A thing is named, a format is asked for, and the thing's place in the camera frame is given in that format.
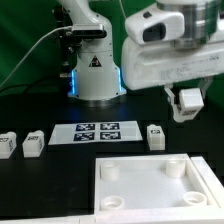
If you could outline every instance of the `blue led light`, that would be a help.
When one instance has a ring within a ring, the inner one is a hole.
[[[121,86],[121,69],[118,68],[118,76],[119,76],[119,89],[120,89],[120,92],[122,91],[122,86]]]
[[[75,95],[75,72],[72,70],[72,94]]]

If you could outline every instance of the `white cube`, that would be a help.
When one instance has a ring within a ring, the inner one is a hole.
[[[165,150],[165,135],[161,126],[148,126],[147,140],[149,143],[150,150]]]
[[[0,159],[8,159],[16,148],[16,134],[8,132],[0,135]]]
[[[180,114],[186,117],[189,116],[190,119],[193,119],[204,106],[199,88],[181,90],[179,99]]]
[[[39,157],[44,148],[44,133],[30,132],[23,142],[24,157]]]

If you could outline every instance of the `green wall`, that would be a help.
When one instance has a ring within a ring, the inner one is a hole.
[[[147,7],[153,0],[123,0],[127,16]],[[15,65],[43,35],[55,29],[52,8],[58,5],[56,0],[0,0],[0,82],[12,71]],[[114,60],[120,66],[121,49],[126,32],[124,19],[118,0],[92,2],[91,8],[107,17],[113,25]],[[6,86],[31,84],[47,77],[57,77],[60,72],[59,45],[52,38],[46,39],[28,57]],[[186,82],[184,85],[195,86],[198,81]],[[215,77],[209,89],[210,98],[224,108],[224,76]],[[21,93],[24,87],[4,92]],[[36,91],[56,91],[54,88],[42,87]]]

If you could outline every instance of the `white card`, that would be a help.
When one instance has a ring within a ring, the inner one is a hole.
[[[136,121],[55,125],[49,145],[141,141]]]

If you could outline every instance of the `black table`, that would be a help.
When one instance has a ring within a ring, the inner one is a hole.
[[[172,119],[160,88],[129,92],[122,104],[87,108],[69,104],[58,93],[0,97],[0,133],[17,133],[18,147],[0,160],[2,219],[93,214],[95,159],[98,157],[188,153],[203,156],[224,184],[224,113],[209,99],[194,121]],[[48,146],[55,124],[137,120],[143,141]],[[161,125],[166,151],[150,152],[146,127]],[[36,159],[25,159],[22,142],[31,131],[45,133]]]

